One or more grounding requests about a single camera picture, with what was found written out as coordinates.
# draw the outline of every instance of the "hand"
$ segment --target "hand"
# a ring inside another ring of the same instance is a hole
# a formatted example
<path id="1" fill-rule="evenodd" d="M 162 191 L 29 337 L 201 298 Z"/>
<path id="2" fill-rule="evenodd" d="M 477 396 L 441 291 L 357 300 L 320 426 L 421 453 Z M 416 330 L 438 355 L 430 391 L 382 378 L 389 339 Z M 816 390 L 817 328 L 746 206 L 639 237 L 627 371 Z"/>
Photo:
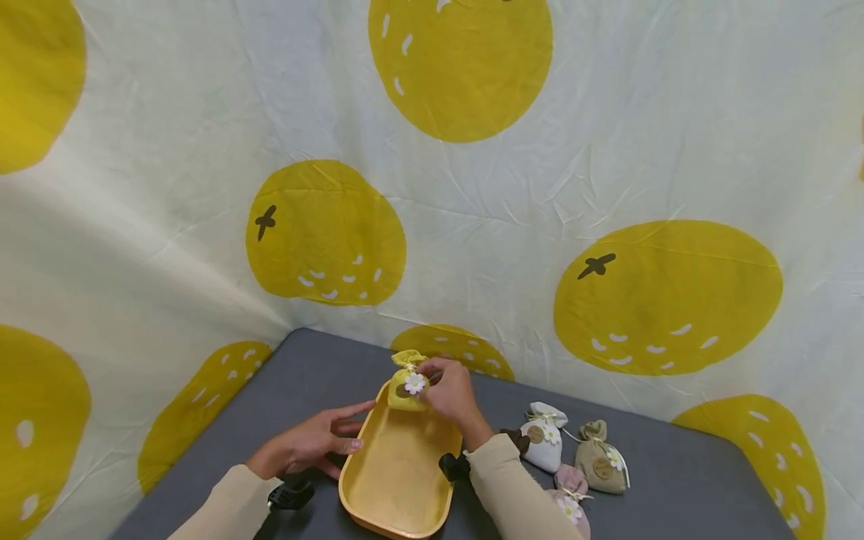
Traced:
<path id="1" fill-rule="evenodd" d="M 327 460 L 326 454 L 349 455 L 360 450 L 363 441 L 343 437 L 356 436 L 363 423 L 348 419 L 373 407 L 375 402 L 367 401 L 341 409 L 323 410 L 267 441 L 249 458 L 246 466 L 264 480 L 280 474 L 299 473 L 309 467 L 317 467 L 338 480 L 341 471 Z"/>
<path id="2" fill-rule="evenodd" d="M 417 371 L 426 377 L 441 373 L 441 380 L 424 389 L 420 400 L 456 424 L 469 452 L 492 438 L 494 433 L 474 401 L 471 376 L 464 365 L 455 360 L 433 358 L 420 364 Z"/>

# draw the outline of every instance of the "table surface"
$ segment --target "table surface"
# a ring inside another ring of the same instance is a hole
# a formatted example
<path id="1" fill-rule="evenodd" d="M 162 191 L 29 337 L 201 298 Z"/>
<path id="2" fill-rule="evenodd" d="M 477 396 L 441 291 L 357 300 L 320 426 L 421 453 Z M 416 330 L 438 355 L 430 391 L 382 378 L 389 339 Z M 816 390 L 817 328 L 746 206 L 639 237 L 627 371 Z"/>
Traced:
<path id="1" fill-rule="evenodd" d="M 228 468 L 261 444 L 322 409 L 377 395 L 394 371 L 391 351 L 308 329 L 293 332 L 256 376 L 125 519 L 111 538 L 163 540 L 206 500 Z M 791 530 L 743 453 L 722 439 L 521 384 L 474 375 L 477 402 L 495 428 L 515 429 L 528 404 L 543 401 L 569 417 L 569 427 L 607 421 L 609 441 L 626 457 L 632 488 L 624 495 L 591 492 L 583 502 L 593 540 L 793 540 Z M 572 464 L 575 442 L 564 437 Z M 545 488 L 552 477 L 526 467 Z M 278 512 L 257 540 L 380 539 L 342 508 L 336 484 L 304 474 L 315 496 L 301 511 Z M 444 527 L 435 539 L 499 538 L 467 482 L 457 482 Z"/>

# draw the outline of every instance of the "yellow sachet bag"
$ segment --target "yellow sachet bag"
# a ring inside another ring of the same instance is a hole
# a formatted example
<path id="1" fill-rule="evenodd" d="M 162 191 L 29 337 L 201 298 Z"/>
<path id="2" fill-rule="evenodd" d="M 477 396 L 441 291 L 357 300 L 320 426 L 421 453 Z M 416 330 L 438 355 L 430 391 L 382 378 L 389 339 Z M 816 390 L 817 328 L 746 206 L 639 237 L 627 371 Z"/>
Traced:
<path id="1" fill-rule="evenodd" d="M 424 388 L 429 387 L 429 379 L 416 371 L 417 367 L 427 358 L 417 351 L 401 351 L 391 356 L 393 363 L 402 369 L 390 380 L 387 391 L 387 404 L 396 410 L 423 412 L 426 405 L 420 403 L 417 397 Z"/>

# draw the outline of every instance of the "wooden tray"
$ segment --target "wooden tray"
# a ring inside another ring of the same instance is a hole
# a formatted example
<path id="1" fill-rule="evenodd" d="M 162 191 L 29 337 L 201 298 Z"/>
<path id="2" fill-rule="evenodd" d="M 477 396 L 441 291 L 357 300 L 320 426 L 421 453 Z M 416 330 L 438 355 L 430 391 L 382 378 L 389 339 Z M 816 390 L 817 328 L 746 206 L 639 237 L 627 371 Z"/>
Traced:
<path id="1" fill-rule="evenodd" d="M 367 529 L 392 540 L 429 538 L 444 525 L 453 497 L 438 460 L 459 455 L 462 435 L 431 410 L 390 409 L 389 386 L 381 388 L 360 430 L 363 448 L 342 468 L 339 497 Z"/>

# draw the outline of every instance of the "daisy embellishment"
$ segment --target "daisy embellishment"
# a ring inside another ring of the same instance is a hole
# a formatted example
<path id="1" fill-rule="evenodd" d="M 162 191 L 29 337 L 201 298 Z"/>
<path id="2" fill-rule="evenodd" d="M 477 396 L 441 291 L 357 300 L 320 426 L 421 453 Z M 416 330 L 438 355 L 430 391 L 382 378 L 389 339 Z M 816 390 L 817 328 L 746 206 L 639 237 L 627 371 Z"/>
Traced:
<path id="1" fill-rule="evenodd" d="M 619 473 L 624 468 L 624 461 L 621 460 L 621 454 L 618 453 L 618 450 L 615 448 L 609 448 L 606 451 L 606 457 L 609 458 L 609 463 L 615 467 L 615 470 Z"/>
<path id="2" fill-rule="evenodd" d="M 582 513 L 582 508 L 579 506 L 579 503 L 573 500 L 570 497 L 561 497 L 558 499 L 558 506 L 564 511 L 564 514 L 567 515 L 570 523 L 576 524 L 582 519 L 584 515 Z"/>
<path id="3" fill-rule="evenodd" d="M 561 433 L 558 432 L 555 426 L 546 424 L 543 426 L 543 439 L 549 441 L 549 444 L 552 446 L 555 446 L 561 442 Z"/>
<path id="4" fill-rule="evenodd" d="M 426 386 L 426 379 L 420 373 L 411 373 L 405 378 L 405 390 L 412 396 L 416 396 Z"/>

